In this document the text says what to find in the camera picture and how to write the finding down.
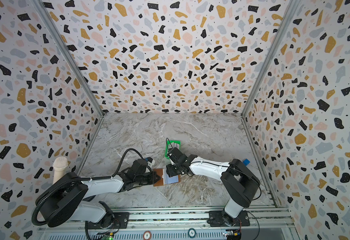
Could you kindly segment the brown leather card holder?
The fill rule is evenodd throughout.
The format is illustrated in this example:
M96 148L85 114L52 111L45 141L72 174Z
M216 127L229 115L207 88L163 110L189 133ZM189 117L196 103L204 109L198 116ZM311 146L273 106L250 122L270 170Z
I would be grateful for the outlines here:
M166 174L166 169L154 169L154 171L162 171L162 185L153 185L154 187L161 187L165 185L176 184L181 181L179 175L169 178L168 175Z

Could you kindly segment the stack of credit cards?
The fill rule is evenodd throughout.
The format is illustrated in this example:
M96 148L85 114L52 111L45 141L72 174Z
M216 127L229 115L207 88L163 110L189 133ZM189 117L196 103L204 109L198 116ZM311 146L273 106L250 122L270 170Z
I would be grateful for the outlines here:
M179 144L179 143L176 143L176 142L170 142L170 143L169 143L168 149L171 150L171 149L173 149L173 148L179 149L179 148L180 148L180 144Z

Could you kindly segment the green plastic card tray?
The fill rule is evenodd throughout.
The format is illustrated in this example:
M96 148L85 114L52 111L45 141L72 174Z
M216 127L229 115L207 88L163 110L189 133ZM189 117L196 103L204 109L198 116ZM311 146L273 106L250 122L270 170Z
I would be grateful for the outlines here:
M169 140L166 139L166 148L165 148L165 158L169 160L169 152L171 151L171 149L173 148L177 148L177 149L181 149L181 141L179 140Z

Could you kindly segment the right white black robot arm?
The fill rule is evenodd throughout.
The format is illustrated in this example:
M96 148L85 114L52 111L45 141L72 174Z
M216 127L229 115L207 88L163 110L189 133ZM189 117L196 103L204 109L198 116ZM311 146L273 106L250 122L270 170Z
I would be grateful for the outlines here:
M211 227L248 226L244 209L251 205L257 191L259 179L238 159L231 162L216 162L197 155L185 155L178 148L171 148L166 154L170 164L166 166L169 177L177 175L205 176L222 182L230 198L222 211L210 211L208 224Z

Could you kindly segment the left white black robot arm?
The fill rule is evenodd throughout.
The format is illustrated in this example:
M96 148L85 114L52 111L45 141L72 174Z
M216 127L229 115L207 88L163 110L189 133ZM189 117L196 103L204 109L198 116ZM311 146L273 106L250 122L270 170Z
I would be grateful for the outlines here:
M68 221L92 222L108 227L115 218L113 210L105 202L90 202L89 198L153 186L161 176L152 170L151 164L152 158L138 159L131 167L102 177L67 173L36 200L31 222L35 226L51 228Z

